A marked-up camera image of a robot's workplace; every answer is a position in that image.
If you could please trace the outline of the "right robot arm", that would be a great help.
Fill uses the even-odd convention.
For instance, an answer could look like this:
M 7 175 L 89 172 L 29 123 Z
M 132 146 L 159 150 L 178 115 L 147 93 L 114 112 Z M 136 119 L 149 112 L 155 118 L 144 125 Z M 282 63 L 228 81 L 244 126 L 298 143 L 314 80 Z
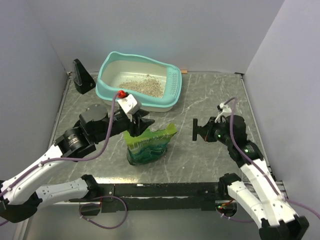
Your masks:
M 204 126 L 193 119 L 192 139 L 200 136 L 205 142 L 220 142 L 229 156 L 249 180 L 255 193 L 235 173 L 219 179 L 218 193 L 223 199 L 234 199 L 257 225 L 262 240 L 301 240 L 309 228 L 305 216 L 299 216 L 280 193 L 265 158 L 258 146 L 248 140 L 243 117 L 210 117 Z

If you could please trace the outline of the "green litter bag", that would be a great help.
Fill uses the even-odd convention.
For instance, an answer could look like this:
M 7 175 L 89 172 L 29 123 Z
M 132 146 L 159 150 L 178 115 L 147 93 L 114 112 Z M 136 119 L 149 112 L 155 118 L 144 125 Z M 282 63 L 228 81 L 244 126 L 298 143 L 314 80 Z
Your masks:
M 166 128 L 152 130 L 148 127 L 141 135 L 132 137 L 125 131 L 124 141 L 127 146 L 126 158 L 132 166 L 146 165 L 157 161 L 168 151 L 168 144 L 177 133 L 174 123 Z

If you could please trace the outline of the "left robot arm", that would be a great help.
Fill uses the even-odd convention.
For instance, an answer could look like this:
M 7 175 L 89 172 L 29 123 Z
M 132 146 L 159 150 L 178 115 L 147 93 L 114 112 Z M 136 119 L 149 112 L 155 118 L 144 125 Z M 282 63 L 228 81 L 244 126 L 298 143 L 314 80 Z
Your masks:
M 72 128 L 58 137 L 54 144 L 31 166 L 0 183 L 0 216 L 11 223 L 22 222 L 37 210 L 68 200 L 93 201 L 101 195 L 95 178 L 85 174 L 71 182 L 46 185 L 45 181 L 63 168 L 93 160 L 89 154 L 100 142 L 127 131 L 140 136 L 155 120 L 146 118 L 148 111 L 139 109 L 129 119 L 119 108 L 110 112 L 100 104 L 90 105 L 79 115 Z

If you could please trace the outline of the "clear plastic scoop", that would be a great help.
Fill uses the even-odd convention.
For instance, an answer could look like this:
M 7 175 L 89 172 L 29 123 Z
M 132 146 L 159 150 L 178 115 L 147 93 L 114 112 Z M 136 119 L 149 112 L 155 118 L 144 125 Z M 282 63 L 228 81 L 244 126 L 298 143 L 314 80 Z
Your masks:
M 218 115 L 219 117 L 229 114 L 229 106 L 222 102 L 218 105 L 218 111 L 219 111 L 219 115 Z

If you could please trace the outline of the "black bag clip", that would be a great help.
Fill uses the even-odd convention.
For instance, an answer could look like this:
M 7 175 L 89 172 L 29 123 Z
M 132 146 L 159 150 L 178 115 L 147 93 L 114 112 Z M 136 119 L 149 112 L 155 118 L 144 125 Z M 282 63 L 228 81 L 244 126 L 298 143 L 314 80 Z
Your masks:
M 194 118 L 192 122 L 192 141 L 197 140 L 198 135 L 198 119 Z

